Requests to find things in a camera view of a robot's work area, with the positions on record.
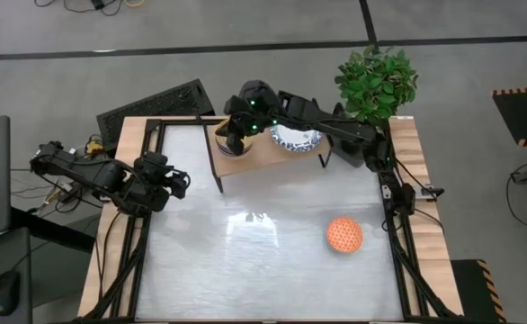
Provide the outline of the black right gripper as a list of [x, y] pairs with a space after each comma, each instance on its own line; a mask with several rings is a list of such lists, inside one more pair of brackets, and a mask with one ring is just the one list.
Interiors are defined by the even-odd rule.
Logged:
[[262, 97], [245, 99], [233, 95], [224, 112], [229, 120], [221, 130], [221, 146], [231, 149], [235, 156], [244, 154], [244, 136], [254, 136], [272, 125], [272, 104]]

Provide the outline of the blue white patterned plate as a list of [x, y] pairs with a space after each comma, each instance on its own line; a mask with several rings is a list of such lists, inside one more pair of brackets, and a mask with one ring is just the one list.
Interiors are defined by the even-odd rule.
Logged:
[[291, 152], [309, 152], [322, 140], [322, 134], [317, 130], [293, 130], [283, 125], [275, 125], [269, 132], [276, 144]]

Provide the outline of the green leafy plant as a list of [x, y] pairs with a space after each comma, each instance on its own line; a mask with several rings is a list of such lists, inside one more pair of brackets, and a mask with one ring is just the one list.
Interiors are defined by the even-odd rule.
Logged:
[[338, 70], [335, 83], [345, 114], [358, 122], [381, 125], [415, 100], [419, 75], [401, 49], [370, 45], [353, 51]]

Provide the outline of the black computer mouse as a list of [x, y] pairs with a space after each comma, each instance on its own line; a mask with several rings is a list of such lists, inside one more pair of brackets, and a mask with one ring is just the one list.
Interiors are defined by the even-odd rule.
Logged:
[[0, 274], [0, 316], [11, 315], [20, 301], [21, 275], [16, 270]]

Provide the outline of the black aluminium table frame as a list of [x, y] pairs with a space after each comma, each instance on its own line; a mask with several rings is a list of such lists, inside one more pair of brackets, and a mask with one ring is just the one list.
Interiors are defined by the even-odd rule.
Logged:
[[[376, 176], [365, 167], [317, 157], [227, 175], [220, 193], [202, 126], [166, 121], [152, 140], [192, 183], [149, 224], [103, 211], [100, 254], [104, 281], [118, 271], [121, 251], [145, 241], [143, 265], [132, 272], [115, 314], [147, 322], [178, 320], [401, 320], [402, 298], [417, 311], [410, 278], [399, 282]], [[352, 254], [327, 242], [329, 223], [357, 221], [362, 246]]]

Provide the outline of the wooden shelf with black legs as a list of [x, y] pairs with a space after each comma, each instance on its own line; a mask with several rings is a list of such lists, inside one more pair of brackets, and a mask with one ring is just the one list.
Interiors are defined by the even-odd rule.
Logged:
[[302, 158], [318, 158], [322, 167], [326, 167], [331, 157], [331, 147], [327, 139], [322, 139], [317, 147], [307, 152], [291, 152], [274, 142], [269, 131], [253, 137], [252, 147], [240, 157], [225, 155], [216, 141], [215, 130], [225, 121], [224, 116], [202, 116], [196, 119], [200, 122], [206, 140], [210, 168], [219, 192], [224, 193], [222, 176], [240, 174], [263, 167], [270, 167], [281, 163]]

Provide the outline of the orange patterned bowl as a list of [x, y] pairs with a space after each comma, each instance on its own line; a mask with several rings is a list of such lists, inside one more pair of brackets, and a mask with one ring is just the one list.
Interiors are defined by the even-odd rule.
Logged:
[[362, 246], [362, 228], [353, 219], [337, 218], [329, 223], [326, 238], [329, 246], [335, 251], [352, 254]]

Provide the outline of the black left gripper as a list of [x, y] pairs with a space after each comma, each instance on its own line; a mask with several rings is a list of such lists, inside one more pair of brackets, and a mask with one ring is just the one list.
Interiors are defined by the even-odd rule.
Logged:
[[[186, 195], [191, 178], [187, 172], [177, 170], [167, 165], [168, 157], [160, 153], [148, 151], [134, 161], [134, 169], [139, 179], [146, 186], [145, 206], [152, 212], [160, 212], [171, 194], [173, 197], [182, 200]], [[168, 187], [169, 172], [173, 171], [173, 178], [179, 182], [172, 182]]]

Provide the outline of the small white control box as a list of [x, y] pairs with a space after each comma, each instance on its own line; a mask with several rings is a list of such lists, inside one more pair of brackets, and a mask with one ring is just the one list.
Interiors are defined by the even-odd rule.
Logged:
[[415, 189], [415, 198], [417, 200], [436, 201], [444, 192], [443, 188], [435, 188], [432, 185], [418, 187]]

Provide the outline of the black perforated panel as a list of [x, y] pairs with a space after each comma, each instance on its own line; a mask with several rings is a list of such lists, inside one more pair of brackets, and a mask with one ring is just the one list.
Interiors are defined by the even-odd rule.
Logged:
[[200, 81], [195, 79], [96, 116], [103, 147], [114, 156], [126, 117], [214, 116], [215, 111]]

